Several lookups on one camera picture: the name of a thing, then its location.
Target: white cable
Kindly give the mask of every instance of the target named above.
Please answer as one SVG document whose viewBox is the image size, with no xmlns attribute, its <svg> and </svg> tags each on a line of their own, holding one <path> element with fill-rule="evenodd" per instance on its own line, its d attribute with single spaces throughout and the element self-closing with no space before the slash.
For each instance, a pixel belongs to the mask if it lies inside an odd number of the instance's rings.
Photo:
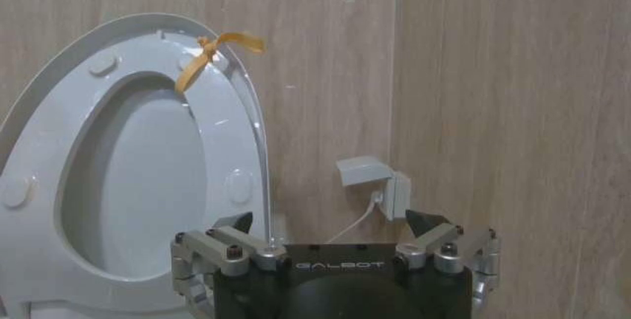
<svg viewBox="0 0 631 319">
<path fill-rule="evenodd" d="M 373 201 L 371 200 L 364 215 L 363 215 L 361 217 L 359 217 L 359 219 L 357 219 L 341 232 L 339 232 L 339 233 L 333 236 L 333 238 L 328 239 L 327 243 L 324 243 L 324 244 L 332 243 L 340 236 L 343 236 L 343 235 L 345 234 L 345 232 L 348 232 L 351 229 L 353 229 L 353 228 L 357 226 L 357 224 L 361 223 L 361 221 L 365 219 L 365 217 L 368 217 L 369 214 L 372 213 L 372 210 L 375 210 L 375 203 L 376 203 L 376 202 L 373 202 Z"/>
</svg>

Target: toilet seat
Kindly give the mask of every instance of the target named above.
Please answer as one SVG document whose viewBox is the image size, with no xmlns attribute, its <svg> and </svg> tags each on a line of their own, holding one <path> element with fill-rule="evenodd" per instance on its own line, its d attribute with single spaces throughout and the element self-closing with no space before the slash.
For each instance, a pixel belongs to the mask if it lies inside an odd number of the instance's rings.
<svg viewBox="0 0 631 319">
<path fill-rule="evenodd" d="M 183 305 L 168 268 L 175 232 L 251 211 L 251 233 L 268 237 L 263 118 L 232 51 L 221 49 L 183 100 L 171 90 L 201 52 L 199 35 L 215 36 L 179 16 L 115 20 L 24 91 L 0 130 L 9 315 L 26 303 L 71 303 L 172 318 Z"/>
</svg>

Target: orange rubber band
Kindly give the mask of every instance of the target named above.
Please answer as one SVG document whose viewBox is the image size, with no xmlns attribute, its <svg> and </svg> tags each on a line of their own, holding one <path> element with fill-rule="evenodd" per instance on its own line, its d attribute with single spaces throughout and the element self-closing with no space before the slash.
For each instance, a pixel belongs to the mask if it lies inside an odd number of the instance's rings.
<svg viewBox="0 0 631 319">
<path fill-rule="evenodd" d="M 197 43 L 203 48 L 203 52 L 197 57 L 193 58 L 184 68 L 180 76 L 177 77 L 176 92 L 183 94 L 188 88 L 191 88 L 195 80 L 197 79 L 200 71 L 204 69 L 205 65 L 212 62 L 219 45 L 224 42 L 235 42 L 249 49 L 253 53 L 263 53 L 265 51 L 263 40 L 244 33 L 221 33 L 215 41 L 208 41 L 205 36 L 197 38 Z"/>
</svg>

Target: logo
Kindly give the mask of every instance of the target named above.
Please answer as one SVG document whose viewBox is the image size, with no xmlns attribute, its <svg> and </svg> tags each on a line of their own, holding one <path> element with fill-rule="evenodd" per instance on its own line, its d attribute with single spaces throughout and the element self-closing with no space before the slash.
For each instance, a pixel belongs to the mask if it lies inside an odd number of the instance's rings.
<svg viewBox="0 0 631 319">
<path fill-rule="evenodd" d="M 381 269 L 385 263 L 383 261 L 373 262 L 300 262 L 296 264 L 299 270 L 321 271 L 321 270 L 369 270 Z"/>
</svg>

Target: wall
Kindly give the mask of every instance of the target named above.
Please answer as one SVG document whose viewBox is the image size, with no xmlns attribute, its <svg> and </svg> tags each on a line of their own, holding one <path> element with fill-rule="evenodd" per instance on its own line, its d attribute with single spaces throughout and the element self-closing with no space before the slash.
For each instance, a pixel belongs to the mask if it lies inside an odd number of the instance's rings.
<svg viewBox="0 0 631 319">
<path fill-rule="evenodd" d="M 0 0 L 0 118 L 56 52 L 141 12 L 265 39 L 263 56 L 236 52 L 263 104 L 273 202 L 292 240 L 324 241 L 365 207 L 341 188 L 335 160 L 388 157 L 395 0 Z M 381 224 L 375 215 L 355 238 L 383 239 Z"/>
<path fill-rule="evenodd" d="M 631 317 L 629 2 L 399 2 L 391 161 L 503 237 L 489 318 Z"/>
<path fill-rule="evenodd" d="M 292 240 L 323 241 L 363 213 L 367 190 L 341 189 L 335 160 L 389 157 L 416 209 L 503 236 L 491 318 L 627 318 L 629 3 L 399 0 L 395 52 L 395 0 L 0 0 L 0 117 L 107 20 L 163 11 L 247 30 L 269 47 L 236 50 Z M 349 239 L 409 237 L 381 218 Z"/>
</svg>

